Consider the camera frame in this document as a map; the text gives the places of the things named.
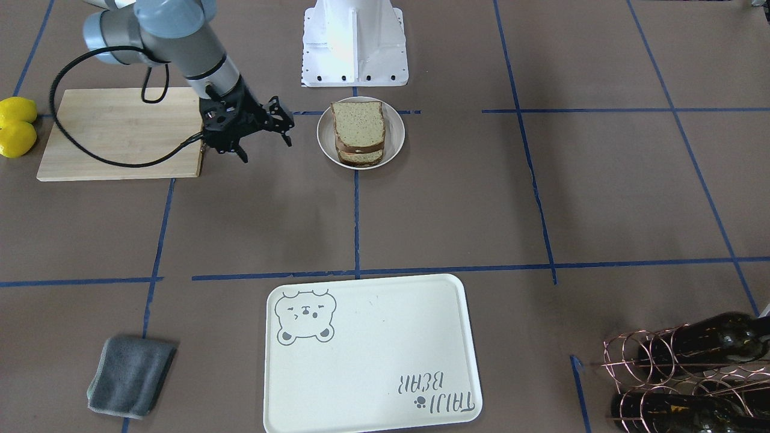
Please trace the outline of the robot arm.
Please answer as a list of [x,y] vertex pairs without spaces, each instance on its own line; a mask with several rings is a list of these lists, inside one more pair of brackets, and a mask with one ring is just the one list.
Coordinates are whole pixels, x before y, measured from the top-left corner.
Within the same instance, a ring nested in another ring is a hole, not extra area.
[[294,128],[278,97],[261,104],[210,27],[214,1],[96,1],[85,20],[89,55],[104,63],[149,68],[176,66],[199,96],[202,129],[189,138],[247,162],[240,140],[260,131],[280,134],[287,146]]

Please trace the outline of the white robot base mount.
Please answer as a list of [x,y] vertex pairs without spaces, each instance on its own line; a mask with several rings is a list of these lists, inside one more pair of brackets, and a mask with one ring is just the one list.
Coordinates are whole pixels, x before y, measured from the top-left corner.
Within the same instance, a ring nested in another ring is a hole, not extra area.
[[390,1],[317,1],[304,11],[301,85],[405,86],[402,10]]

